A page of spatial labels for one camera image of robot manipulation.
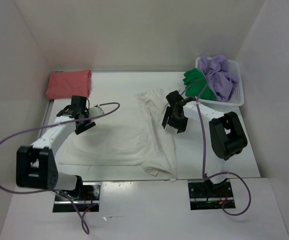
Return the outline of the cream white t shirt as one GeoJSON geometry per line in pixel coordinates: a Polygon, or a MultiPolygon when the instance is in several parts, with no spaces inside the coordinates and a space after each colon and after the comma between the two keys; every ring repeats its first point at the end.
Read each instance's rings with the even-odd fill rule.
{"type": "Polygon", "coordinates": [[[156,88],[130,96],[114,93],[117,111],[95,121],[81,134],[71,133],[57,153],[61,165],[140,166],[147,174],[177,179],[176,144],[162,121],[168,105],[167,94],[177,87],[156,88]]]}

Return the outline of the red t shirt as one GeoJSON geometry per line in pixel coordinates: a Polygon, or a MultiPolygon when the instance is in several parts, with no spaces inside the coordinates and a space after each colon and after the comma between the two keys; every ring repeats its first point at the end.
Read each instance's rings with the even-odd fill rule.
{"type": "Polygon", "coordinates": [[[90,70],[55,72],[49,77],[46,98],[49,100],[70,99],[72,96],[88,98],[91,92],[90,70]]]}

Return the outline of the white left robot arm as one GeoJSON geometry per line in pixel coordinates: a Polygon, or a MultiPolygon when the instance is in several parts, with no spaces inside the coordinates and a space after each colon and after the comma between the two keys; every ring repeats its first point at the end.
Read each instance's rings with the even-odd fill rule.
{"type": "Polygon", "coordinates": [[[79,135],[96,123],[89,120],[89,100],[72,96],[70,105],[55,118],[56,126],[49,128],[29,146],[21,146],[16,152],[16,185],[48,191],[66,191],[73,200],[84,195],[82,177],[58,172],[55,155],[70,134],[79,135]]]}

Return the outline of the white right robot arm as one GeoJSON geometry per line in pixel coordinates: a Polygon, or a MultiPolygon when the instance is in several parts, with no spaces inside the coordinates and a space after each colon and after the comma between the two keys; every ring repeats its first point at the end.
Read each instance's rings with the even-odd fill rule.
{"type": "Polygon", "coordinates": [[[221,191],[221,184],[215,180],[217,177],[226,178],[228,175],[236,176],[225,170],[217,170],[208,174],[207,166],[207,128],[209,130],[210,145],[213,153],[222,161],[238,155],[248,145],[246,134],[238,115],[233,112],[221,112],[200,103],[196,97],[182,97],[178,91],[172,91],[166,96],[168,103],[162,120],[162,127],[169,126],[182,134],[187,130],[189,120],[200,124],[202,133],[202,180],[205,182],[203,190],[210,197],[221,191]]]}

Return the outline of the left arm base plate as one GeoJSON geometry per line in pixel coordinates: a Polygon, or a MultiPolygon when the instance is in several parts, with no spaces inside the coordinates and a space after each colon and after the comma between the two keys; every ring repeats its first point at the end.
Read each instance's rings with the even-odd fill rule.
{"type": "MultiPolygon", "coordinates": [[[[83,182],[80,189],[63,190],[65,194],[73,201],[80,213],[99,212],[100,208],[100,182],[83,182]]],[[[53,213],[72,213],[75,212],[74,206],[70,200],[62,194],[55,194],[53,202],[53,213]]]]}

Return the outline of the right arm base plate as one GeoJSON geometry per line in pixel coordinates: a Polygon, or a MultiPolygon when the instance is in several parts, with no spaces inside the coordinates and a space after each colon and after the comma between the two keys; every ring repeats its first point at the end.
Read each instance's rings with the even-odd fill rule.
{"type": "Polygon", "coordinates": [[[190,209],[217,210],[235,209],[235,200],[230,181],[226,178],[220,183],[213,184],[211,180],[189,181],[187,183],[190,209]]]}

